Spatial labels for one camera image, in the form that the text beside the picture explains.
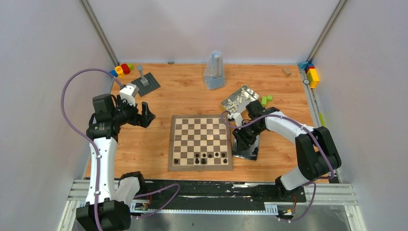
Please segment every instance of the wall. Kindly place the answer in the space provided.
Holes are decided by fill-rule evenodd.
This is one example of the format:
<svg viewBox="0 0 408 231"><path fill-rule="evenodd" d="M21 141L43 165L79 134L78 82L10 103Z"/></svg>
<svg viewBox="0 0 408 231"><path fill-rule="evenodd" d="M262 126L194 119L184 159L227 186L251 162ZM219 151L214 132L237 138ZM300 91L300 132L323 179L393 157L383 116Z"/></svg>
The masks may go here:
<svg viewBox="0 0 408 231"><path fill-rule="evenodd" d="M113 66L75 0L2 1L0 31L0 230L56 230L89 157L61 114L62 88L78 70ZM95 73L72 82L65 105L82 131L111 83Z"/></svg>
<svg viewBox="0 0 408 231"><path fill-rule="evenodd" d="M370 231L406 230L408 2L350 0L315 59L326 124Z"/></svg>
<svg viewBox="0 0 408 231"><path fill-rule="evenodd" d="M307 59L338 0L89 0L121 62Z"/></svg>

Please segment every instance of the wooden tabletop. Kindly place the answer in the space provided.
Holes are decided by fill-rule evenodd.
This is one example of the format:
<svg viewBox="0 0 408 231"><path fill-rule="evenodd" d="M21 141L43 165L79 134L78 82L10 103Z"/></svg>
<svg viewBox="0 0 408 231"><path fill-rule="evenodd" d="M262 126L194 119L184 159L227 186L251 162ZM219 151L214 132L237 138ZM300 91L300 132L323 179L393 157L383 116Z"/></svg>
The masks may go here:
<svg viewBox="0 0 408 231"><path fill-rule="evenodd" d="M147 102L156 119L148 128L122 127L115 177L140 171L147 179L274 181L297 166L295 146L275 132L264 131L256 161L234 157L233 170L223 171L167 169L172 115L220 114L221 102L242 85L249 86L261 97L272 95L267 107L277 107L287 116L312 126L297 66L225 65L227 84L217 90L205 88L204 64L144 64L143 67L143 72L151 72L161 87L142 98L137 95L136 102ZM282 68L290 69L292 74L286 77ZM127 84L138 77L139 73L132 71L120 80ZM119 87L114 84L112 94L118 92Z"/></svg>

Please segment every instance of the tray of white chess pieces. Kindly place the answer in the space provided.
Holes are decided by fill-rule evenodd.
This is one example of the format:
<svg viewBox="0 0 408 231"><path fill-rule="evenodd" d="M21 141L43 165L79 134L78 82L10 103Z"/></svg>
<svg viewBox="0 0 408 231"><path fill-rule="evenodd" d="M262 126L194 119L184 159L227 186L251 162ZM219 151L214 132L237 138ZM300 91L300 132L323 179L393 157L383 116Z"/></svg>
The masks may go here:
<svg viewBox="0 0 408 231"><path fill-rule="evenodd" d="M230 113L242 113L250 102L258 99L259 95L254 90L247 85L243 85L221 102L221 105Z"/></svg>

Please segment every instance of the chessboard border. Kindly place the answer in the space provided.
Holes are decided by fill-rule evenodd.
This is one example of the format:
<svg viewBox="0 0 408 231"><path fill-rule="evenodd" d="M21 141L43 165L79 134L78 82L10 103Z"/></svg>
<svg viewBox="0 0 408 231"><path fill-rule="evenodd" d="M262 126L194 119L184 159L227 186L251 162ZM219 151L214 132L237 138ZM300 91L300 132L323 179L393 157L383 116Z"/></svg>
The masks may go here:
<svg viewBox="0 0 408 231"><path fill-rule="evenodd" d="M232 140L231 140L231 128L226 126L227 134L227 153L229 154L227 165L192 165L192 166L174 166L173 165L173 148L174 148L174 136L175 136L175 125L176 119L190 119L190 118L221 118L219 114L215 115L173 115L171 117L171 127L170 127L170 142L168 148L168 170L169 171L201 171L201 170L232 170Z"/></svg>

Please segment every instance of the chessboard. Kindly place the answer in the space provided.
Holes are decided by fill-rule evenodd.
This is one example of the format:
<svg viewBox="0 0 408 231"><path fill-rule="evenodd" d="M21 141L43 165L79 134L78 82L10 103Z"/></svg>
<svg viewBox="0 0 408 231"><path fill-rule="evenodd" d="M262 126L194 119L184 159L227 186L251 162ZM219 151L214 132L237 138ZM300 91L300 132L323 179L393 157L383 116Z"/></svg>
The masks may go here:
<svg viewBox="0 0 408 231"><path fill-rule="evenodd" d="M168 170L231 170L230 128L219 115L174 115Z"/></svg>

